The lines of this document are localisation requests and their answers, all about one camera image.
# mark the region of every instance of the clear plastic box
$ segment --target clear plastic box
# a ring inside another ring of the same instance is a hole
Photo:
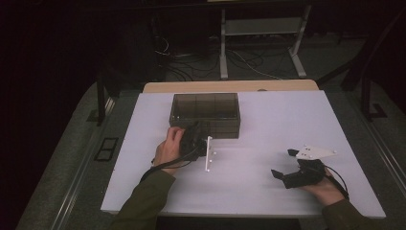
[[[205,134],[215,139],[239,136],[239,105],[237,93],[175,94],[169,117],[171,127],[202,123]]]

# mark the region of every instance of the green sleeve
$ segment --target green sleeve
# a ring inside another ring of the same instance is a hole
[[[329,230],[379,230],[372,219],[362,216],[352,204],[343,199],[323,209]]]
[[[173,176],[163,171],[151,174],[135,187],[108,229],[155,229],[157,215],[167,203],[168,192],[174,181]]]

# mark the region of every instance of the white board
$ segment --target white board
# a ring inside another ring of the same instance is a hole
[[[117,213],[150,167],[156,146],[165,140],[173,94],[141,94],[101,209]],[[340,173],[350,201],[371,218],[383,212],[323,91],[240,92],[238,139],[212,140],[217,155],[205,172],[205,159],[182,168],[161,215],[305,218],[322,206],[300,189],[286,190],[271,169],[294,173],[287,154],[304,144],[336,150],[322,159]]]

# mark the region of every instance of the white bracket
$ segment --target white bracket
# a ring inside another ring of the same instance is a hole
[[[298,154],[296,154],[296,158],[303,160],[317,160],[323,157],[333,156],[336,154],[337,154],[336,150],[322,149],[313,146],[304,146],[298,152]]]
[[[213,158],[216,155],[216,152],[213,150],[212,143],[210,142],[213,140],[213,137],[207,137],[207,150],[206,150],[206,169],[205,171],[208,173],[210,171],[209,167],[213,162]]]

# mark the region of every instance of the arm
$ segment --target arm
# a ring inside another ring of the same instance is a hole
[[[326,173],[327,175],[331,175],[328,170],[326,170]],[[325,205],[322,213],[328,229],[380,229],[370,218],[362,216],[328,179],[324,178],[320,183],[304,186],[303,189],[314,194],[317,199]]]
[[[184,130],[171,127],[167,139],[156,150],[153,165],[157,166],[179,157],[179,142]],[[168,192],[175,181],[177,169],[162,169],[153,172],[137,185],[131,197],[114,218],[109,230],[155,229],[158,213],[167,203]]]

